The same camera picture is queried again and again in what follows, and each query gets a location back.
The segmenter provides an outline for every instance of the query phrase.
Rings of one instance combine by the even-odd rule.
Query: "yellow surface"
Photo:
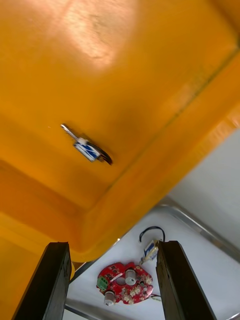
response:
[[[99,257],[239,126],[239,21],[227,0],[0,4],[0,237],[16,277],[50,241]]]

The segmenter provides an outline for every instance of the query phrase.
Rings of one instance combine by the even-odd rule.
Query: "circuit board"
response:
[[[119,284],[119,278],[125,278],[126,271],[132,269],[136,273],[134,285]],[[97,277],[97,288],[104,295],[106,292],[114,293],[114,302],[123,301],[126,305],[133,305],[149,298],[153,292],[152,276],[142,266],[130,262],[126,265],[121,262],[105,267]]]

